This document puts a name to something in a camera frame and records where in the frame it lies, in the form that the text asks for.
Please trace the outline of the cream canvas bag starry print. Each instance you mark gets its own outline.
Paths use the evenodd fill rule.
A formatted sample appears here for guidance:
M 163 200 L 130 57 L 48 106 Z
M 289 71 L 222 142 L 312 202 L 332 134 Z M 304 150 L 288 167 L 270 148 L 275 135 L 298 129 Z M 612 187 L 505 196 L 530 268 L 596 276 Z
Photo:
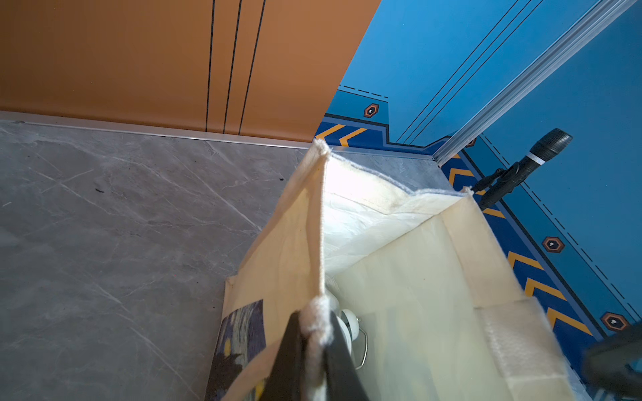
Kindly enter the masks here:
M 327 292 L 369 336 L 369 400 L 571 400 L 568 364 L 471 192 L 410 190 L 316 140 L 227 280 L 208 400 L 259 400 L 290 316 L 327 400 Z

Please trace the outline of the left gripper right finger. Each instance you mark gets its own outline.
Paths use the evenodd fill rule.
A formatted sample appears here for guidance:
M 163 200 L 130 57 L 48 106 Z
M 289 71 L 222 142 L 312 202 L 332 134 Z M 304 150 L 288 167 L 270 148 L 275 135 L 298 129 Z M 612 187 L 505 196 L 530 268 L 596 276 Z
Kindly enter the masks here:
M 327 400 L 368 401 L 351 359 L 344 332 L 334 312 L 329 314 L 333 340 L 324 350 Z

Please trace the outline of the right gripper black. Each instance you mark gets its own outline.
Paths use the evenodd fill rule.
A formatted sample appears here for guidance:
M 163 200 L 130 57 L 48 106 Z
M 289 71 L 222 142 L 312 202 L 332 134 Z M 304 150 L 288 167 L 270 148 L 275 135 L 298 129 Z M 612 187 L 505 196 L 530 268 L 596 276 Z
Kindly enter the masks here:
M 594 344 L 586 350 L 581 374 L 588 384 L 616 396 L 641 398 L 641 373 L 630 364 L 641 359 L 641 323 Z

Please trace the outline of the white twin-bell alarm clock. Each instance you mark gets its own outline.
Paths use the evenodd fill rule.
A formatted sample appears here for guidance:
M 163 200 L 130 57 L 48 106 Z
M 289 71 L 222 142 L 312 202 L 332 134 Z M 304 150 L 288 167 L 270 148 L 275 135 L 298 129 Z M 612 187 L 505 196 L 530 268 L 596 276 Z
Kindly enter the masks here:
M 336 315 L 339 320 L 339 327 L 341 333 L 343 334 L 344 341 L 346 343 L 349 356 L 353 354 L 353 343 L 362 341 L 364 345 L 363 351 L 360 353 L 360 360 L 354 366 L 356 371 L 363 369 L 369 354 L 369 336 L 366 331 L 361 327 L 361 320 L 349 309 L 343 309 L 339 305 L 339 299 L 332 294 L 332 292 L 327 292 L 326 295 L 329 298 L 329 305 L 332 312 Z

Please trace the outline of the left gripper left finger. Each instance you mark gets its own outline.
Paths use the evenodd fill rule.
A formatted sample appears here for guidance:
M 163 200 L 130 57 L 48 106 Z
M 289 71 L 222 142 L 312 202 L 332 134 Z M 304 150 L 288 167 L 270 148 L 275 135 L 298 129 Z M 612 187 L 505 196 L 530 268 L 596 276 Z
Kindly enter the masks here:
M 300 312 L 288 321 L 260 401 L 301 401 L 307 340 L 299 322 Z

